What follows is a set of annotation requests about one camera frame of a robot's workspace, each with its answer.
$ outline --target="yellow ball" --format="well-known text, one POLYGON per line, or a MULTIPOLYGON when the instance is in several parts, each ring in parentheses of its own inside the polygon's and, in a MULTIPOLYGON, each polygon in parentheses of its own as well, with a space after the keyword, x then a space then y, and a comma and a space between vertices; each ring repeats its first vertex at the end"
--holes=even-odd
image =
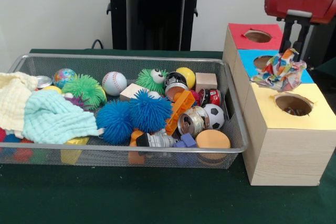
POLYGON ((187 86, 192 89, 196 82, 195 73, 189 68, 178 68, 176 72, 180 73, 187 80, 187 86))
POLYGON ((60 88, 56 87, 56 86, 47 86, 45 88, 43 88, 42 90, 56 90, 59 94, 62 94, 62 91, 60 88))

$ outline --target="wire mesh basket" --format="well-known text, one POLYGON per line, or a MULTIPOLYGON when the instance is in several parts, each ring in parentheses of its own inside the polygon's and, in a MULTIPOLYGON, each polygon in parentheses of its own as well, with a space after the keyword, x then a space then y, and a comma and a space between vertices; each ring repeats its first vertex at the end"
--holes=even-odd
POLYGON ((218 90, 223 98, 222 108, 225 112, 225 123, 221 131, 230 139, 231 148, 113 146, 92 136, 86 145, 0 143, 0 163, 229 168, 238 153, 247 148, 248 134, 239 108, 231 72, 221 60, 29 54, 19 57, 9 72, 20 71, 32 76, 52 77, 57 70, 70 68, 76 73, 89 74, 101 81, 107 72, 118 71, 126 76, 128 84, 130 84, 135 82, 138 73, 144 68, 175 71, 179 67, 188 67, 194 72, 216 74, 218 90), (142 162, 131 162, 130 157, 134 155, 142 162))

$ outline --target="red robot part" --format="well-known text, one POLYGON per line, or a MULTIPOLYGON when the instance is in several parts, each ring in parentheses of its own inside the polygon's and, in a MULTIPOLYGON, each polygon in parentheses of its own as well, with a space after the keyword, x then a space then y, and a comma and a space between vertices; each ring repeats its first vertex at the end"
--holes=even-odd
POLYGON ((265 0, 265 12, 278 18, 294 15, 327 24, 336 14, 336 0, 265 0))

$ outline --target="soccer ball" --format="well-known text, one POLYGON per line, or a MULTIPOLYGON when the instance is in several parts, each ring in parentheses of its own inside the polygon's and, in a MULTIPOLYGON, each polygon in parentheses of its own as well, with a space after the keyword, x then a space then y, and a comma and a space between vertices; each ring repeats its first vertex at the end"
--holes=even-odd
POLYGON ((204 110, 209 116, 208 130, 220 130, 225 121, 222 108, 210 103, 204 106, 204 110))

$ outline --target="googly eye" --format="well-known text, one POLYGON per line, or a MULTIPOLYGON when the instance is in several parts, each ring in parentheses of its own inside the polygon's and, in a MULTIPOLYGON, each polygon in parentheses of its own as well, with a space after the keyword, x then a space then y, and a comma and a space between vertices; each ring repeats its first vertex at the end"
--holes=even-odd
POLYGON ((164 77, 159 69, 153 69, 151 71, 151 77, 153 78, 154 82, 157 84, 162 84, 164 81, 164 77))

